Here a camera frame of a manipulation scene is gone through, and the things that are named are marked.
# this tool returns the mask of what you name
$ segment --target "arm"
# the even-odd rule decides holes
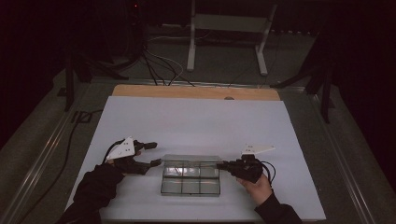
[[[101,223],[99,209],[116,197],[117,185],[124,178],[120,169],[104,163],[84,175],[78,184],[74,202],[56,223]]]
[[[300,224],[302,221],[294,209],[281,204],[271,189],[268,178],[265,175],[253,184],[249,181],[237,178],[237,181],[246,188],[253,201],[258,205],[255,211],[267,224]]]

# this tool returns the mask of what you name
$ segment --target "white metal frame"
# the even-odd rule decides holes
[[[256,45],[255,50],[260,74],[262,76],[268,75],[262,51],[268,38],[275,12],[276,5],[272,5],[267,18],[199,14],[195,13],[195,0],[191,0],[191,36],[187,71],[191,72],[194,70],[196,49],[195,29],[207,29],[261,33],[262,41]]]

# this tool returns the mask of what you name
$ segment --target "person's right hand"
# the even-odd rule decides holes
[[[270,182],[265,175],[262,175],[255,184],[240,178],[236,178],[236,180],[245,187],[247,193],[250,194],[250,197],[257,205],[264,203],[273,193]]]

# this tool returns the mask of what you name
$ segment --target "black sleeve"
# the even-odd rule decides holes
[[[288,204],[281,204],[275,194],[254,209],[266,224],[301,224],[303,223],[294,209]]]
[[[121,171],[110,164],[96,165],[93,171],[84,175],[74,202],[56,223],[101,223],[98,211],[116,197],[117,185],[123,178]]]

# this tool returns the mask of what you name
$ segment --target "white tabletop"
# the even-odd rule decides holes
[[[84,174],[100,164],[116,141],[132,136],[157,142],[137,161],[165,154],[215,155],[225,161],[241,157],[245,144],[272,145],[256,156],[276,168],[276,197],[293,206],[304,220],[325,219],[288,111],[281,101],[237,101],[110,96],[69,199]],[[220,172],[219,197],[161,195],[163,166],[146,175],[128,175],[117,197],[101,209],[102,219],[132,221],[258,221],[255,204],[235,177]]]

